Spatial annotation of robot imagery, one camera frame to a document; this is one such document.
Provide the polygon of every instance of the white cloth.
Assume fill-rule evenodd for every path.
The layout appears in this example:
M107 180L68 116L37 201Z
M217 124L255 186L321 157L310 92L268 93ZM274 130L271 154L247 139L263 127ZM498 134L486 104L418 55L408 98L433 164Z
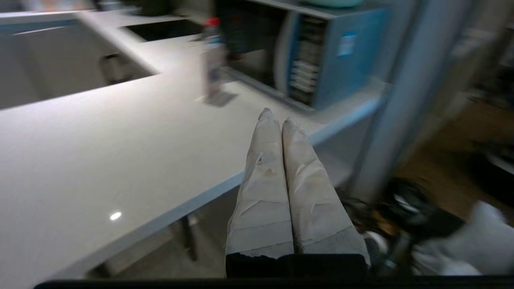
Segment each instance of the white cloth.
M462 261L484 275L512 274L514 228L489 204L478 202L470 221L446 239L428 240L414 247L414 267L423 275L444 272L448 259Z
M344 210L303 130L287 119L282 140L297 252L361 254L369 264L364 239Z
M293 254L291 214L280 126L270 109L259 116L246 157L226 254L279 258Z
M479 276L480 272L471 264L464 261L455 261L447 259L441 270L437 273L439 276Z

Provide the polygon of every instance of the cabinet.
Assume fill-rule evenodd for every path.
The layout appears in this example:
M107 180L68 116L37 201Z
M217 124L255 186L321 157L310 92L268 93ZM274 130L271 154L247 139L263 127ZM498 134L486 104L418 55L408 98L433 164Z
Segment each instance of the cabinet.
M0 110L41 100L15 53L11 35L0 34L0 67Z
M116 49L101 45L80 24L22 32L14 37L24 68L43 99L150 75L136 69Z

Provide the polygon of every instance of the red bottle cap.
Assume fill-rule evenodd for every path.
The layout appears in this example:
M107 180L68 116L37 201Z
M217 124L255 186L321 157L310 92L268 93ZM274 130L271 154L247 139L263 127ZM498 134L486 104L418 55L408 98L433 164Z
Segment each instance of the red bottle cap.
M207 20L207 26L219 26L219 18L211 17Z

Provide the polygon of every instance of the white countertop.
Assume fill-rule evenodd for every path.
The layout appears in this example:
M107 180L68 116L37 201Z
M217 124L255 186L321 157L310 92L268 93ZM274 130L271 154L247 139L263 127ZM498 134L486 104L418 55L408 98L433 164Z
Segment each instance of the white countertop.
M170 17L77 15L158 74L0 111L4 289L79 276L237 186L265 107L280 123L296 118L320 143L379 103L381 87L368 87L305 114L230 82L225 90L237 97L207 105L199 101L201 43L140 42L119 28Z

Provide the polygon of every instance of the floor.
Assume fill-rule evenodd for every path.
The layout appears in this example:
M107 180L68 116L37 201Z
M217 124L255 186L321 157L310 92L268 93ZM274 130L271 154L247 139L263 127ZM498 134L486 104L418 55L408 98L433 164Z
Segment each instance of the floor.
M514 209L484 193L470 178L465 166L467 158L475 149L474 142L492 138L508 139L512 136L512 111L473 102L425 142L400 166L396 175L419 182L430 191L436 205L461 218L468 218L473 205L478 200L485 200L498 207L512 226ZM198 261L193 262L189 258L180 238L173 238L115 278L223 278L226 240L223 232L226 232L236 196L237 189L195 212L199 220L193 226Z
M477 142L512 140L514 112L484 102L470 103L455 119L425 142L396 172L428 189L439 207L463 218L484 200L502 211L514 226L514 208L483 192L467 171Z

